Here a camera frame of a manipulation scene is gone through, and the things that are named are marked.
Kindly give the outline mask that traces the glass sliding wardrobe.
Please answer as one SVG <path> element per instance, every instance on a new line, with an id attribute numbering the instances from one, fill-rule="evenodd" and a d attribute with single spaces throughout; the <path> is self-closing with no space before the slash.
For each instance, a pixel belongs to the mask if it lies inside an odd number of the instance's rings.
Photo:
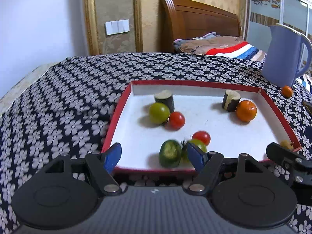
<path id="1" fill-rule="evenodd" d="M 311 0 L 244 0 L 243 36 L 258 49 L 267 51 L 269 26 L 284 24 L 311 39 Z"/>

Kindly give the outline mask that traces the small green tomato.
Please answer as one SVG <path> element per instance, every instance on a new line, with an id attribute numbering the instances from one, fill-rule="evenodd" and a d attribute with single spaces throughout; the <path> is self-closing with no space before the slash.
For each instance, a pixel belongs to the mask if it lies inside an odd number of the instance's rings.
<path id="1" fill-rule="evenodd" d="M 204 153 L 207 153 L 207 146 L 200 141 L 199 139 L 190 139 L 182 142 L 182 160 L 185 163 L 189 163 L 188 158 L 188 148 L 189 146 L 192 146 L 195 151 L 202 151 Z"/>

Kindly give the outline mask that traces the white wall switch panel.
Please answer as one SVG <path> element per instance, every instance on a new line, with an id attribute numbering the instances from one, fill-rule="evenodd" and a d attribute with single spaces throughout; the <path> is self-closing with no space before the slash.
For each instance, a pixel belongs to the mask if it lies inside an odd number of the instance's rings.
<path id="1" fill-rule="evenodd" d="M 129 19 L 109 21 L 105 23 L 106 35 L 115 35 L 129 32 Z"/>

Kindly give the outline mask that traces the orange mandarin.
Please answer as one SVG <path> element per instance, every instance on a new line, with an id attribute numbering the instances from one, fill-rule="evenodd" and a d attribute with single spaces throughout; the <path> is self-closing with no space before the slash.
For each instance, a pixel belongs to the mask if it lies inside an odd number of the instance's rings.
<path id="1" fill-rule="evenodd" d="M 235 114 L 239 120 L 249 123 L 256 117 L 257 111 L 257 107 L 252 101 L 243 100 L 236 107 Z"/>

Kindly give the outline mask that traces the dark eggplant chunk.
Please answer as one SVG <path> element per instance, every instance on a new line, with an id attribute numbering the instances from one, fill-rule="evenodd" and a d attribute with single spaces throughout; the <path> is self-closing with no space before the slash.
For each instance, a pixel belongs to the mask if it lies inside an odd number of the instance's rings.
<path id="1" fill-rule="evenodd" d="M 236 108 L 241 100 L 241 95 L 234 90 L 226 90 L 223 102 L 222 102 L 222 108 L 226 110 L 227 112 L 234 112 L 236 111 Z"/>
<path id="2" fill-rule="evenodd" d="M 163 90 L 154 94 L 154 99 L 156 103 L 162 103 L 166 105 L 171 113 L 175 111 L 174 98 L 170 90 Z"/>

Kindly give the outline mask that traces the large green tomato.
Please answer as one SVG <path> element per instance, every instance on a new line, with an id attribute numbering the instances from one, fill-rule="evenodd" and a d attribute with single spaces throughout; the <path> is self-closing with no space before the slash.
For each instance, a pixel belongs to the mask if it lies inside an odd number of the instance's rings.
<path id="1" fill-rule="evenodd" d="M 153 103 L 149 108 L 149 119 L 152 123 L 160 125 L 170 116 L 169 108 L 163 103 Z"/>

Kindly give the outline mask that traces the gold wall moulding frame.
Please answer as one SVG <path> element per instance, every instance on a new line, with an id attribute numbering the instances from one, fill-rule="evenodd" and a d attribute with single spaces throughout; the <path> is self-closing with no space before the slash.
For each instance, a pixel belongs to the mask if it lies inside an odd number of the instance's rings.
<path id="1" fill-rule="evenodd" d="M 141 0 L 82 0 L 82 5 L 91 56 L 143 51 Z M 124 19 L 129 32 L 106 35 L 106 22 Z"/>

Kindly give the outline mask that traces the red white shallow box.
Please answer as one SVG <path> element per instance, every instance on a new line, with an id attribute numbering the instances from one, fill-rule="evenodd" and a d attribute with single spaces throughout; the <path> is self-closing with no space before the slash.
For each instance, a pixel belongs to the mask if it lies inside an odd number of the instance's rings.
<path id="1" fill-rule="evenodd" d="M 243 100 L 256 105 L 256 117 L 249 123 L 225 111 L 222 101 L 226 90 L 237 91 Z M 169 90 L 177 112 L 185 117 L 185 125 L 172 130 L 168 125 L 155 125 L 148 117 L 154 95 Z M 103 150 L 115 143 L 122 147 L 116 166 L 118 171 L 167 173 L 159 164 L 161 145 L 173 139 L 191 139 L 197 131 L 210 134 L 209 151 L 228 158 L 247 153 L 260 162 L 267 160 L 266 148 L 283 140 L 301 148 L 293 129 L 269 95 L 259 87 L 200 81 L 133 81 L 122 93 L 109 125 Z"/>

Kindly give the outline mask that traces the black white floral tablecloth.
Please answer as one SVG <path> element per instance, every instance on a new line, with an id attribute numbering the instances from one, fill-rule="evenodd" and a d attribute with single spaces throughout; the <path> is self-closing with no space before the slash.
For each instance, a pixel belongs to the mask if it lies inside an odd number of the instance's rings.
<path id="1" fill-rule="evenodd" d="M 304 131 L 311 117 L 301 83 L 286 99 L 261 76 L 262 63 L 183 53 L 116 53 L 71 57 L 52 66 L 1 115 L 1 233 L 18 227 L 15 191 L 59 154 L 82 158 L 102 149 L 111 116 L 133 80 L 196 80 L 263 88 L 298 137 L 299 155 L 311 160 Z"/>

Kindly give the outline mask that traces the red cherry tomato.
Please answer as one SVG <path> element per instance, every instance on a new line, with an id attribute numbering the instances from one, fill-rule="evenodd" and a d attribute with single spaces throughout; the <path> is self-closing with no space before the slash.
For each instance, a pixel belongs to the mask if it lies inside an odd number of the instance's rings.
<path id="1" fill-rule="evenodd" d="M 169 116 L 169 125 L 173 130 L 181 129 L 185 122 L 185 117 L 180 112 L 172 112 Z"/>
<path id="2" fill-rule="evenodd" d="M 206 146 L 210 144 L 210 134 L 203 130 L 195 132 L 192 136 L 192 139 L 197 139 L 204 143 Z"/>

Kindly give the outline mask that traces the blue plastic pitcher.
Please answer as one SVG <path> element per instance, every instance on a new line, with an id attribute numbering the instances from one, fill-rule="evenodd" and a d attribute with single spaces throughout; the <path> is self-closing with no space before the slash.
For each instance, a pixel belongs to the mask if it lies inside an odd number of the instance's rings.
<path id="1" fill-rule="evenodd" d="M 296 78 L 305 74 L 311 66 L 311 41 L 304 34 L 277 23 L 270 26 L 271 42 L 261 75 L 278 87 L 291 87 Z M 301 48 L 308 51 L 306 64 L 301 66 Z"/>

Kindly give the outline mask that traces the wooden bed headboard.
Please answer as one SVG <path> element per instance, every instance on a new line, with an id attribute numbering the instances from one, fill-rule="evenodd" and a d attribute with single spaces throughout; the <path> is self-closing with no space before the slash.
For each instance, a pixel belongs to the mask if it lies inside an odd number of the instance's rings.
<path id="1" fill-rule="evenodd" d="M 192 39 L 210 32 L 242 36 L 238 15 L 192 0 L 159 0 L 159 17 L 161 52 L 174 52 L 172 43 L 176 39 Z"/>

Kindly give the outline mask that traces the striped folded blanket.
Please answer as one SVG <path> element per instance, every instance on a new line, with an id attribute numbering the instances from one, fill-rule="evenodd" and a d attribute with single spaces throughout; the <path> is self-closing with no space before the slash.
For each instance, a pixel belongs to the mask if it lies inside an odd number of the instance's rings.
<path id="1" fill-rule="evenodd" d="M 265 61 L 267 54 L 249 44 L 241 37 L 220 36 L 210 32 L 193 39 L 176 39 L 173 41 L 174 50 L 188 54 L 221 56 L 251 61 Z"/>

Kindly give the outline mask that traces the black smartphone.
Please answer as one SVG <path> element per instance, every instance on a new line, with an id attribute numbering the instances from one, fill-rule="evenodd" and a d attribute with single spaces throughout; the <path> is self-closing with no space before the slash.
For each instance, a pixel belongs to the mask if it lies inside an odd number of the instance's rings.
<path id="1" fill-rule="evenodd" d="M 303 102 L 302 102 L 302 105 L 305 107 L 305 109 L 308 111 L 308 113 L 309 113 L 310 115 L 312 115 L 312 104 L 303 101 Z"/>

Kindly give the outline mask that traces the green pepper piece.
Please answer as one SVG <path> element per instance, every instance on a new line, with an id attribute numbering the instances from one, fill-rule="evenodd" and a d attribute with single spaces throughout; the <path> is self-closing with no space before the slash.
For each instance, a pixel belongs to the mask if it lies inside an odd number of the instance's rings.
<path id="1" fill-rule="evenodd" d="M 175 140 L 165 141 L 159 151 L 159 163 L 163 168 L 176 168 L 182 158 L 182 148 Z"/>

